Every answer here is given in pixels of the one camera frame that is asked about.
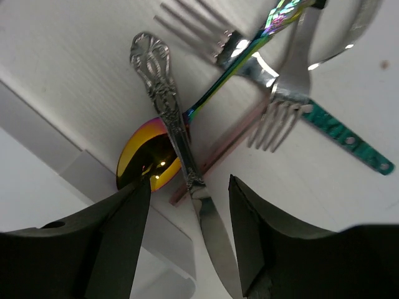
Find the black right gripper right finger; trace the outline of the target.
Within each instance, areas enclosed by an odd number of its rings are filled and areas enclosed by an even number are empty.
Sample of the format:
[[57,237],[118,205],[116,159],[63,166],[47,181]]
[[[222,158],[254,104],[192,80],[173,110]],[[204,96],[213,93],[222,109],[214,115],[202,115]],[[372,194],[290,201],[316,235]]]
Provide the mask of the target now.
[[398,226],[332,232],[229,179],[229,208],[246,298],[397,298]]

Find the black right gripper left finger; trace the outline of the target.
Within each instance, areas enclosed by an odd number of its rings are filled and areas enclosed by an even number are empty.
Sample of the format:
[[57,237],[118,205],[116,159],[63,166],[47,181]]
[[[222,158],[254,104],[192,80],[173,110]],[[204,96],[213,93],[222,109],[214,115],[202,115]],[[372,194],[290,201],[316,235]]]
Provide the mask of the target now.
[[2,298],[128,298],[150,205],[148,178],[44,227],[1,234]]

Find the ornate silver knife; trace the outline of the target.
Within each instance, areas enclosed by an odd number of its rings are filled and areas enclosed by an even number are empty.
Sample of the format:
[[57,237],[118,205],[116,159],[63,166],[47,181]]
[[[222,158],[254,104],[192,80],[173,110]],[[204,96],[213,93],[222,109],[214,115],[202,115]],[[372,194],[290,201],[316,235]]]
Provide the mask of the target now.
[[170,71],[170,50],[158,37],[141,32],[132,40],[130,63],[143,80],[180,160],[204,244],[213,267],[232,298],[242,298],[239,270],[226,227],[190,149],[176,85]]

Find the rainbow iridescent spoon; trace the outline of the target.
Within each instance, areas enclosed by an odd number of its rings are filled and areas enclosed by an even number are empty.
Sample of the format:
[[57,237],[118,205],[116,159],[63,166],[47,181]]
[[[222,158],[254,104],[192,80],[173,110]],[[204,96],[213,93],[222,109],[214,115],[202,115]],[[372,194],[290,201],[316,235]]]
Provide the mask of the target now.
[[[184,1],[179,1],[178,4],[197,18],[206,30],[202,31],[200,27],[188,22],[165,3],[161,4],[162,8],[177,18],[192,34],[187,35],[179,31],[158,16],[155,19],[197,50],[202,58],[224,70],[221,78],[183,113],[185,126],[189,126],[196,114],[232,75],[247,75],[253,72],[255,79],[267,80],[275,77],[275,71],[254,55],[275,34],[298,20],[299,14],[305,8],[314,6],[315,1],[278,1],[251,40],[245,39],[227,19],[204,1],[200,1],[199,4],[215,18],[215,22],[203,17]],[[149,174],[152,179],[151,189],[156,191],[168,183],[179,169],[180,163],[165,126],[159,118],[153,118],[134,132],[122,150],[117,164],[116,185],[121,189]]]

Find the white divided cutlery tray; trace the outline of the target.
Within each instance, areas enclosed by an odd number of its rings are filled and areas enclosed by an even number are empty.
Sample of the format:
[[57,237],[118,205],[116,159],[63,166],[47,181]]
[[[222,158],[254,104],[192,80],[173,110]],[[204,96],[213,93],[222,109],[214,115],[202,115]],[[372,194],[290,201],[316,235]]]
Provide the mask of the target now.
[[[1,85],[1,230],[39,227],[116,192],[115,176]],[[132,298],[192,298],[192,240],[150,208]]]

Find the pink handled fork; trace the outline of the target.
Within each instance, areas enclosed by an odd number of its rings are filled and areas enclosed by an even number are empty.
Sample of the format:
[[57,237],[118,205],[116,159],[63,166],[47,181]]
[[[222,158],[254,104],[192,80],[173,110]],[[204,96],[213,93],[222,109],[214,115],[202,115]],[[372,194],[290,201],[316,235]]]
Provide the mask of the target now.
[[[249,147],[275,152],[300,117],[312,111],[313,105],[309,98],[309,52],[323,9],[323,4],[318,5],[315,2],[314,6],[305,8],[299,14],[298,20],[289,25],[293,26],[289,45],[280,69],[273,69],[277,74],[275,77],[267,80],[255,79],[253,72],[237,75],[268,89],[269,98],[239,121],[237,127],[233,128],[232,132],[216,147],[200,167],[203,174],[230,154],[244,138],[248,139]],[[206,30],[199,21],[194,25],[200,27],[202,31]],[[187,35],[192,34],[183,24],[176,29]],[[254,56],[267,64],[259,51]]]

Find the black handled fork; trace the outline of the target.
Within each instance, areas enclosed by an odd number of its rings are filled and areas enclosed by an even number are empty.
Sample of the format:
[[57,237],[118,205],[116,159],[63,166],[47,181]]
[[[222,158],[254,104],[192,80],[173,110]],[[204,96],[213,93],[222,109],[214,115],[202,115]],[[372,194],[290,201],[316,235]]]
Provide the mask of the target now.
[[383,1],[328,1],[309,55],[309,70],[354,47]]

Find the green handled fork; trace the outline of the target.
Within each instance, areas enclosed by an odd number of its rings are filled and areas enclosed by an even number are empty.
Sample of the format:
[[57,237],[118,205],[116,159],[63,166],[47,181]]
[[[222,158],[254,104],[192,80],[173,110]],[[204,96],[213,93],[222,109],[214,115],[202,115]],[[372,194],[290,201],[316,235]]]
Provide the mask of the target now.
[[[209,13],[202,16],[184,1],[179,5],[198,23],[192,24],[167,4],[162,8],[185,26],[182,32],[173,26],[168,30],[203,58],[221,68],[222,75],[208,91],[183,114],[183,124],[188,125],[201,107],[233,75],[248,78],[270,91],[269,102],[248,146],[275,151],[285,141],[300,119],[306,119],[329,138],[376,172],[388,175],[394,164],[359,135],[332,116],[310,97],[309,52],[315,30],[326,1],[279,1],[252,39],[245,38],[221,14],[201,1]],[[279,70],[268,66],[259,50],[278,32],[292,26],[287,52]]]

